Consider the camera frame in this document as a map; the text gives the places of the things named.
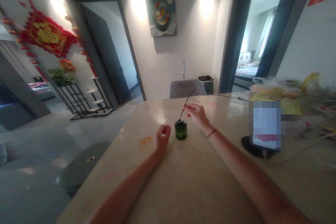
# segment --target potted plant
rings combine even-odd
[[[48,69],[48,73],[57,86],[66,86],[75,80],[72,75],[59,68]]]

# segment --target green glass bottle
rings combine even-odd
[[[177,120],[175,122],[175,135],[178,140],[184,140],[187,138],[187,123],[186,121]]]

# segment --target chair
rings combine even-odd
[[[170,84],[169,99],[188,97],[195,89],[191,96],[205,95],[204,87],[200,80],[178,80]]]

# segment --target black stick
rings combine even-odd
[[[185,104],[184,104],[184,105],[187,104],[187,101],[188,101],[189,97],[191,96],[191,94],[192,94],[195,90],[196,90],[196,89],[194,89],[194,90],[190,93],[190,95],[188,96],[188,98],[187,98],[187,100],[185,101]]]

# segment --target floor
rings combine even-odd
[[[51,114],[0,133],[8,162],[0,167],[0,222],[55,223],[71,198],[56,183],[66,165],[88,146],[112,142],[143,101],[132,99],[106,117],[69,121],[73,115],[57,98],[45,101]]]
[[[241,91],[249,91],[249,89],[243,86],[239,86],[237,84],[233,84],[232,92],[241,92]]]

